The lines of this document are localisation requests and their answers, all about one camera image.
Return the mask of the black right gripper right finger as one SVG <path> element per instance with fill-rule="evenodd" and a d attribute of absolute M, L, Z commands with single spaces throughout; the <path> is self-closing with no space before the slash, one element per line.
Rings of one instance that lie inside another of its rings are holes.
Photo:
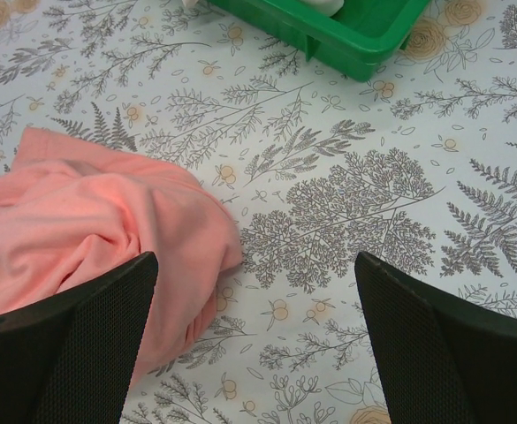
<path fill-rule="evenodd" d="M 394 423 L 517 423 L 517 319 L 357 255 L 354 272 Z"/>

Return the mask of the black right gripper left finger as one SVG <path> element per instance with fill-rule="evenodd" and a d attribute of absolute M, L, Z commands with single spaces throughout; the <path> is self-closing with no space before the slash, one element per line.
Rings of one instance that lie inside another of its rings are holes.
<path fill-rule="evenodd" d="M 117 423 L 157 273 L 146 252 L 0 314 L 0 423 Z"/>

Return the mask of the salmon pink t-shirt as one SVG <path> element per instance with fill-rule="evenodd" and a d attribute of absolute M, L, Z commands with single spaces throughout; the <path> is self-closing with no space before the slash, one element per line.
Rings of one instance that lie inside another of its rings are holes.
<path fill-rule="evenodd" d="M 134 379 L 187 352 L 215 319 L 217 281 L 242 259 L 235 222 L 173 163 L 27 128 L 0 176 L 0 314 L 144 252 L 159 271 Z"/>

